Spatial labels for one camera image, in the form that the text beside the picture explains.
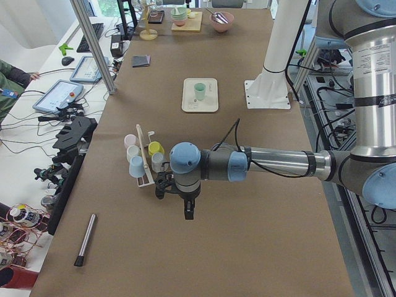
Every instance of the tablet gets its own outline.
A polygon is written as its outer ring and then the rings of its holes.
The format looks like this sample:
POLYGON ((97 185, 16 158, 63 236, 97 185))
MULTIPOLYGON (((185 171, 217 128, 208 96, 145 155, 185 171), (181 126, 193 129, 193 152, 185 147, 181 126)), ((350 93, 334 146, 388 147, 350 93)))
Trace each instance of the tablet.
POLYGON ((83 89, 82 84, 60 79, 33 105, 33 109, 58 114, 58 108, 73 102, 83 89))
MULTIPOLYGON (((109 59, 105 58, 106 65, 109 63, 109 59)), ((81 58, 77 67, 74 69, 72 76, 70 77, 71 82, 80 82, 86 84, 94 84, 101 79, 101 74, 95 59, 92 56, 84 56, 81 58)))

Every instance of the wooden tray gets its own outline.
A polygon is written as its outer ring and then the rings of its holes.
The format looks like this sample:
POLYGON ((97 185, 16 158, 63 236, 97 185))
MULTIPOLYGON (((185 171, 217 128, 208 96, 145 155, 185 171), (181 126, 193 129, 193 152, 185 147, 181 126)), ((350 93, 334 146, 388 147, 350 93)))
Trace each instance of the wooden tray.
POLYGON ((200 32, 200 24, 202 22, 202 11, 195 11, 196 17, 187 19, 183 26, 176 26, 172 24, 172 31, 175 32, 200 32))

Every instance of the green cup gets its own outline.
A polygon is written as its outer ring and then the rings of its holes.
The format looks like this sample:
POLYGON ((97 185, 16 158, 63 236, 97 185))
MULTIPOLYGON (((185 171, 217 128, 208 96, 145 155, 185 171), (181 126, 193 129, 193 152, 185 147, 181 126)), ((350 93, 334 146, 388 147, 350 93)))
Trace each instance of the green cup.
POLYGON ((196 94, 197 100, 203 100, 205 98, 205 91, 206 91, 206 85, 203 84, 202 82, 199 82, 198 84, 194 85, 194 92, 196 94))

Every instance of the blue joint cap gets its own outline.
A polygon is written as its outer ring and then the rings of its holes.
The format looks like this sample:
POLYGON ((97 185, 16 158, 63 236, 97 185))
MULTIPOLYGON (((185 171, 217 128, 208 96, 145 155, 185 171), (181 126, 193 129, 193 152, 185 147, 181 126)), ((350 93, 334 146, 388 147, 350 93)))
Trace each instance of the blue joint cap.
POLYGON ((248 158, 245 153, 232 152, 228 160, 228 180, 244 181, 248 172, 248 158))
POLYGON ((396 17, 395 0, 356 0, 356 3, 368 14, 385 19, 396 17))
POLYGON ((194 170, 199 164, 200 151, 190 142, 181 142, 171 149, 170 160, 174 173, 185 174, 194 170))
POLYGON ((396 209, 396 163, 376 170, 364 183, 363 197, 383 209, 396 209))

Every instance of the electronic device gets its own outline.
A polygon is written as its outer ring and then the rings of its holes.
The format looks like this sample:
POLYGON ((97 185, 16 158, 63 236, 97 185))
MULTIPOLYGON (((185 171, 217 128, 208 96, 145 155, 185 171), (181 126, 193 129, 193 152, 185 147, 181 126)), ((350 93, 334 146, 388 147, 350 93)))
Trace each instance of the electronic device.
POLYGON ((83 89, 82 84, 60 79, 33 105, 33 109, 58 114, 58 108, 65 108, 73 102, 83 89))
POLYGON ((74 61, 73 57, 64 57, 62 58, 62 65, 67 66, 69 65, 72 61, 74 61))
MULTIPOLYGON (((97 36, 97 38, 99 40, 100 35, 102 34, 103 28, 104 28, 103 23, 92 24, 92 27, 93 27, 93 31, 95 32, 95 35, 97 36)), ((83 36, 81 38, 80 44, 77 47, 76 51, 78 53, 88 53, 90 51, 89 50, 89 44, 88 44, 87 39, 85 38, 85 36, 83 36)))
MULTIPOLYGON (((109 59, 104 57, 106 64, 109 63, 109 59)), ((78 65, 74 69, 70 76, 71 82, 80 82, 93 84, 101 79, 99 68, 96 64, 95 59, 92 56, 84 56, 79 61, 78 65)))
POLYGON ((114 34, 111 36, 110 52, 114 58, 120 58, 123 56, 123 44, 120 34, 114 34))

